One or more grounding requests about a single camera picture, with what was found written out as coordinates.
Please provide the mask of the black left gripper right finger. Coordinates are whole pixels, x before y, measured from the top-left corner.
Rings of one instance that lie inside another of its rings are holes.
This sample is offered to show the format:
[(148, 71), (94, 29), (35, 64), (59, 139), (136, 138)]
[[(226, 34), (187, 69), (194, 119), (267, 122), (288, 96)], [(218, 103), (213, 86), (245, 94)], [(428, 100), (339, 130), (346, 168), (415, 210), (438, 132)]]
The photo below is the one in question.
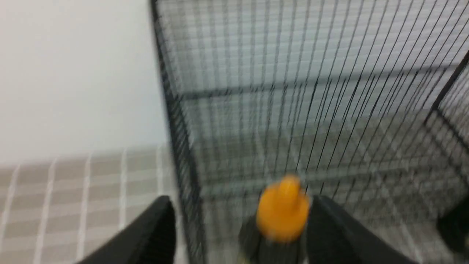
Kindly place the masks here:
[(314, 195), (306, 228), (310, 264), (413, 264), (324, 195)]

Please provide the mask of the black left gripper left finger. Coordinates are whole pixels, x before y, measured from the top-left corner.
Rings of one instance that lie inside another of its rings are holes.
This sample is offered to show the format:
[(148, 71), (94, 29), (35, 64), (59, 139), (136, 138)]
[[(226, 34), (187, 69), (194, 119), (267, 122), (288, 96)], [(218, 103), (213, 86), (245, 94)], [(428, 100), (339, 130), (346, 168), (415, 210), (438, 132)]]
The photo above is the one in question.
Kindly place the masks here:
[(174, 206), (169, 196), (162, 195), (79, 264), (173, 264), (176, 248)]

